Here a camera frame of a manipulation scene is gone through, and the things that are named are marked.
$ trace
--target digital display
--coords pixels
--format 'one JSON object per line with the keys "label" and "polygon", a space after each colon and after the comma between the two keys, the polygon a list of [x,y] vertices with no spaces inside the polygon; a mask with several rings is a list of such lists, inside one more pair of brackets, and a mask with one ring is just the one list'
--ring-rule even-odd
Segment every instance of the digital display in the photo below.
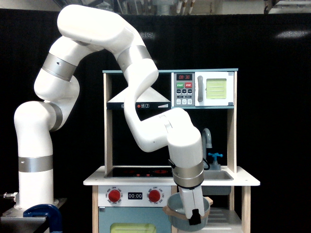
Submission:
{"label": "digital display", "polygon": [[129,200],[142,200],[142,193],[128,193]]}
{"label": "digital display", "polygon": [[188,81],[192,80],[192,74],[176,74],[177,81]]}

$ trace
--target bowl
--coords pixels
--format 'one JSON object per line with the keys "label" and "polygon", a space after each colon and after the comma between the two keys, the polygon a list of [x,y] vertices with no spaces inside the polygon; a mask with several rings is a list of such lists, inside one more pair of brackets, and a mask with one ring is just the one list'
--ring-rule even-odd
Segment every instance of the bowl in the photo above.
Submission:
{"label": "bowl", "polygon": [[185,210],[181,202],[180,194],[171,195],[167,201],[167,206],[163,207],[163,211],[168,215],[170,223],[177,229],[186,232],[195,232],[204,228],[207,224],[207,218],[210,212],[210,204],[207,199],[203,198],[204,216],[201,216],[201,223],[190,225],[186,218]]}

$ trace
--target white countertop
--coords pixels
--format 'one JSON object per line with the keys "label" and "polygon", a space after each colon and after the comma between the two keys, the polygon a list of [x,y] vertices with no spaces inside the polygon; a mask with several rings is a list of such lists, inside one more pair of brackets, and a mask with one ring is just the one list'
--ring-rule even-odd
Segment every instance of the white countertop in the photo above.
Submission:
{"label": "white countertop", "polygon": [[[240,166],[237,173],[233,173],[227,166],[221,166],[221,170],[226,171],[233,180],[231,181],[211,181],[204,180],[202,186],[259,186],[260,181],[249,174]],[[84,182],[84,185],[176,185],[173,178],[105,178],[104,166],[99,167]]]}

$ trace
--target microwave window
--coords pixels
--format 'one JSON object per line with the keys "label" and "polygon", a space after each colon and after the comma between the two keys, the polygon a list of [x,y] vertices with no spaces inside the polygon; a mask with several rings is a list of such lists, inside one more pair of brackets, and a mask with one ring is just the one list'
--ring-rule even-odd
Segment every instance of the microwave window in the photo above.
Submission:
{"label": "microwave window", "polygon": [[227,79],[206,79],[207,99],[227,98]]}

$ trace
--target range hood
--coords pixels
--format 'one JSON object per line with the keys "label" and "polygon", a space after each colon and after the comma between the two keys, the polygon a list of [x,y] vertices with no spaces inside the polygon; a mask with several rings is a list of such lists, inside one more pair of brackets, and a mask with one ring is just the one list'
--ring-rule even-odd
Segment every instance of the range hood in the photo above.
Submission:
{"label": "range hood", "polygon": [[[117,94],[114,98],[107,102],[108,110],[123,109],[124,98],[126,96],[127,88]],[[149,87],[136,101],[136,109],[148,110],[148,109],[170,109],[171,102]]]}
{"label": "range hood", "polygon": [[280,0],[269,11],[269,14],[311,13],[311,1]]}

